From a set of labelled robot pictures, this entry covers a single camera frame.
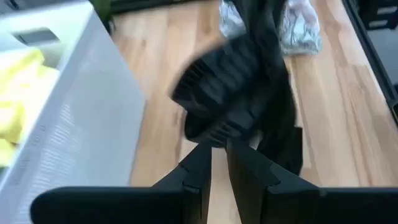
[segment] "wooden desk surface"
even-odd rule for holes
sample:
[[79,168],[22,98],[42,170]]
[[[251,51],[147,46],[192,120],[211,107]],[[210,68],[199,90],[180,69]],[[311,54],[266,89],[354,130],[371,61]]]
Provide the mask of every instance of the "wooden desk surface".
[[[312,3],[323,49],[285,59],[305,130],[302,177],[322,186],[398,185],[397,127],[341,0]],[[169,94],[194,55],[223,41],[218,1],[123,14],[116,25],[114,41],[147,98],[132,185],[150,186],[195,146]],[[213,150],[212,175],[208,223],[240,223],[224,150]]]

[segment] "black cloth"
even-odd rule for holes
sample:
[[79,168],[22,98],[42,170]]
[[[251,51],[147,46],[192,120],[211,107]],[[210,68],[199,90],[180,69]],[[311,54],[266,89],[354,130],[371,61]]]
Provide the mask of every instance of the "black cloth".
[[[285,168],[291,163],[301,168],[301,146],[287,144],[298,142],[301,131],[295,128],[294,98],[275,24],[285,0],[233,2],[247,32],[194,60],[173,92],[172,99],[187,111],[185,135],[225,147],[230,138],[247,141],[260,130],[259,151],[283,161]],[[293,154],[299,158],[291,159]]]

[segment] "metal frame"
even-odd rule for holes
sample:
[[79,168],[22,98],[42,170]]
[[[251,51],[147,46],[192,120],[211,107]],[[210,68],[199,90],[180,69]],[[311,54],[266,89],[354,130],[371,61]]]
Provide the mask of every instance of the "metal frame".
[[[397,0],[361,0],[359,2],[359,16],[367,30],[395,29],[398,25],[398,10],[379,14],[378,10],[386,7],[398,6]],[[387,21],[384,25],[370,26],[372,22]]]
[[376,76],[377,81],[379,82],[380,88],[383,92],[384,97],[386,98],[387,104],[390,108],[390,111],[394,117],[395,122],[398,124],[398,95],[393,87],[390,78],[384,68],[381,59],[379,58],[376,49],[374,48],[371,39],[368,36],[366,28],[362,23],[361,18],[356,12],[356,8],[350,0],[342,0],[343,5],[346,9],[349,19],[351,20],[356,35],[362,45],[362,48],[365,52],[366,57],[368,58],[369,64],[373,70],[374,75]]

